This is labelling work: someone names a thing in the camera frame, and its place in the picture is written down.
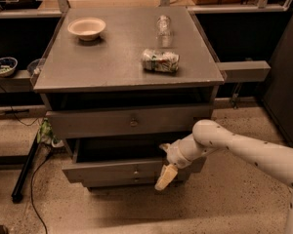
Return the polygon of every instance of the floor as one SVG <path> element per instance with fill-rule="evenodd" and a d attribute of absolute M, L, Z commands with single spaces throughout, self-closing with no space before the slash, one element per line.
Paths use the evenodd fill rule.
<path fill-rule="evenodd" d="M 233 109 L 216 102 L 212 119 L 237 134 L 285 144 L 282 136 L 256 102 L 241 102 Z M 36 116 L 21 117 L 26 124 Z M 14 117 L 0 117 L 0 155 L 26 153 L 39 127 L 22 125 Z M 40 234 L 45 229 L 30 203 L 30 177 L 47 153 L 40 147 L 28 175 L 23 199 L 11 194 L 20 169 L 0 170 L 0 224 L 10 233 Z M 280 182 L 234 157 L 226 150 L 208 156 L 198 174 L 186 183 L 156 192 L 153 185 L 84 188 L 70 184 L 62 165 L 67 154 L 56 152 L 35 176 L 33 199 L 52 234 L 280 234 L 284 231 L 290 190 Z"/>

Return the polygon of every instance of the drawer knob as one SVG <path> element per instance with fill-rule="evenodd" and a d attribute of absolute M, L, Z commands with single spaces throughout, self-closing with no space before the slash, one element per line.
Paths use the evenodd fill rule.
<path fill-rule="evenodd" d="M 130 127 L 137 127 L 138 121 L 135 118 L 132 118 L 130 121 Z"/>

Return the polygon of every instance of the robotic arm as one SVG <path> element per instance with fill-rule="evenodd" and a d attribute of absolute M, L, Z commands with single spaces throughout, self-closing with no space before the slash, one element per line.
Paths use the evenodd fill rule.
<path fill-rule="evenodd" d="M 193 160 L 219 148 L 225 148 L 293 188 L 293 148 L 236 135 L 211 120 L 197 122 L 191 135 L 160 147 L 167 153 L 169 165 L 163 167 L 155 184 L 156 190 L 165 189 L 177 175 L 178 169 L 189 166 Z M 293 234 L 293 194 L 285 234 Z"/>

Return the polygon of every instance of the cabinet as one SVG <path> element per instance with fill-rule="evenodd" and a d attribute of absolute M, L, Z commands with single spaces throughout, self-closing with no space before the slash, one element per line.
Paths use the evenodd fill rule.
<path fill-rule="evenodd" d="M 173 43 L 156 40 L 159 16 L 171 18 Z M 101 37 L 83 42 L 67 31 L 78 18 L 106 22 Z M 143 70 L 146 48 L 180 55 L 176 73 Z M 69 9 L 34 90 L 48 107 L 55 134 L 72 164 L 70 182 L 86 187 L 154 183 L 165 163 L 162 142 L 185 137 L 210 118 L 224 78 L 187 8 Z M 187 179 L 187 170 L 177 180 Z"/>

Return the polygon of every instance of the black object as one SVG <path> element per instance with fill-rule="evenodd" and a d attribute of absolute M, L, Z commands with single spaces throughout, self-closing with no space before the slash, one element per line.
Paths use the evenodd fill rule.
<path fill-rule="evenodd" d="M 16 186 L 13 190 L 13 193 L 11 195 L 13 203 L 19 203 L 22 200 L 21 190 L 22 190 L 23 184 L 26 180 L 28 170 L 31 166 L 32 160 L 36 154 L 37 147 L 38 147 L 38 143 L 37 143 L 37 136 L 36 136 L 34 142 L 31 145 L 30 151 L 27 155 L 27 159 L 21 169 L 21 174 L 19 176 L 17 184 L 16 184 Z"/>

